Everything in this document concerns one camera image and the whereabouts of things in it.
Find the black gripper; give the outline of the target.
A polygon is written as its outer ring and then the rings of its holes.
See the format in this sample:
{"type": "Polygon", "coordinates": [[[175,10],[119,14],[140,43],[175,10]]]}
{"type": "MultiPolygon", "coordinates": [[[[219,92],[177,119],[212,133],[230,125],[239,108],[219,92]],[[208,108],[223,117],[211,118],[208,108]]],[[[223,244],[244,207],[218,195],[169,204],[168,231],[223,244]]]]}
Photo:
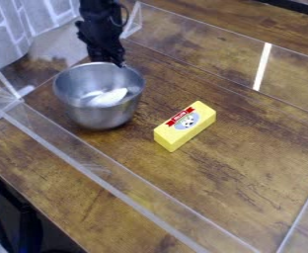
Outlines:
{"type": "Polygon", "coordinates": [[[77,37],[88,45],[91,61],[111,61],[119,67],[125,66],[125,49],[120,42],[125,26],[123,8],[120,0],[79,0],[81,21],[75,23],[79,29],[77,37]]]}

